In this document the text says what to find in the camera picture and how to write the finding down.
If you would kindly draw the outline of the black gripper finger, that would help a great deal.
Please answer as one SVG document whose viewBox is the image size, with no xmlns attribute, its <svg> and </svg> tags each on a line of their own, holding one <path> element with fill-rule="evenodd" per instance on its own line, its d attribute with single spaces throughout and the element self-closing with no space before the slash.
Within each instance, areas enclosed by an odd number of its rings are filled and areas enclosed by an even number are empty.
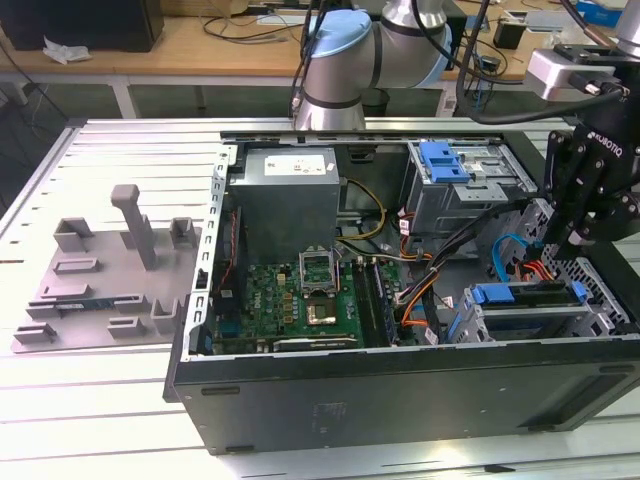
<svg viewBox="0 0 640 480">
<path fill-rule="evenodd" d="M 639 232 L 639 194 L 624 191 L 587 208 L 569 236 L 572 245 L 614 242 Z"/>
<path fill-rule="evenodd" d="M 558 130 L 548 138 L 544 192 L 553 213 L 543 243 L 555 259 L 573 259 L 591 243 L 584 222 L 603 182 L 606 159 L 590 133 Z"/>
</svg>

